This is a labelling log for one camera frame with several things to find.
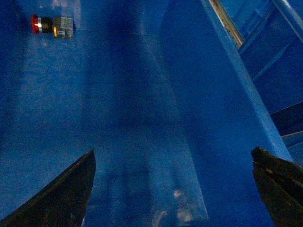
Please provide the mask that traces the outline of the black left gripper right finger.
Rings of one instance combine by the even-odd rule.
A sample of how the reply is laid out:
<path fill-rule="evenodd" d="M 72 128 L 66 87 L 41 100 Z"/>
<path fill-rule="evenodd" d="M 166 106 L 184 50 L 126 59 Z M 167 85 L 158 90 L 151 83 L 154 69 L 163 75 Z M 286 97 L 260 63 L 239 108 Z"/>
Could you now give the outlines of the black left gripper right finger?
<path fill-rule="evenodd" d="M 261 147 L 251 151 L 253 176 L 276 227 L 303 225 L 303 168 Z"/>

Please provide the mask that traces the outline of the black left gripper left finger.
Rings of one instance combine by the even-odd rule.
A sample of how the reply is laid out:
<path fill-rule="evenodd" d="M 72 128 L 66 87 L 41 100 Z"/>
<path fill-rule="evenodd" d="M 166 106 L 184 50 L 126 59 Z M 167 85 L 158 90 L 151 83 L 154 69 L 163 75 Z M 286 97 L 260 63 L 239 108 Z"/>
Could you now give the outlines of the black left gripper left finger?
<path fill-rule="evenodd" d="M 82 227 L 96 173 L 94 150 L 1 220 L 2 227 Z"/>

